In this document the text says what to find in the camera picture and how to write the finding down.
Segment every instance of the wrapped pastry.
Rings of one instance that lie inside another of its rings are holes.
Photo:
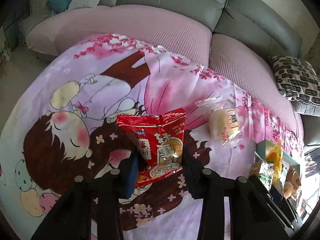
[[[209,131],[214,140],[231,144],[238,141],[242,129],[233,103],[219,97],[197,101],[195,105],[203,108],[207,114]]]

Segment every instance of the patterned pillow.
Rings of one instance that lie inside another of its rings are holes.
[[[320,106],[319,79],[311,64],[295,57],[269,57],[278,90],[290,101]]]

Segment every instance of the pink blanket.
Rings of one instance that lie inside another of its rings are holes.
[[[197,100],[221,94],[237,106],[243,139],[221,148],[208,131]],[[302,144],[266,106],[231,80],[161,46],[99,34],[55,59],[23,94],[0,138],[2,212],[23,239],[74,182],[101,177],[135,148],[116,127],[118,114],[186,111],[184,145],[223,177],[247,176],[255,143],[283,140],[297,161]],[[98,199],[92,200],[92,239]],[[136,189],[120,200],[125,239],[196,239],[202,200],[186,189],[183,172]],[[226,233],[229,231],[228,202]]]

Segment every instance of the floor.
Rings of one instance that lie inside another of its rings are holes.
[[[38,59],[27,47],[17,47],[0,66],[0,133],[21,95],[50,62]]]

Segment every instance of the plastic bag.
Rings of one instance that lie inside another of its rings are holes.
[[[249,176],[255,175],[269,191],[273,179],[273,162],[266,162],[256,152],[254,152],[253,164]]]
[[[116,124],[137,145],[145,160],[136,188],[145,187],[182,169],[185,117],[182,108],[162,115],[117,116]]]
[[[279,140],[278,143],[270,150],[266,156],[267,162],[273,162],[273,170],[275,174],[273,175],[272,184],[275,184],[276,181],[280,178],[282,173],[282,140]]]
[[[300,176],[297,172],[297,170],[290,166],[290,169],[287,174],[286,182],[290,182],[293,186],[291,194],[295,198],[297,197],[298,193],[300,192],[301,182],[300,182]]]
[[[207,98],[197,101],[195,105],[202,108],[208,116],[209,131],[213,139],[236,146],[243,130],[239,124],[236,105],[223,97]]]

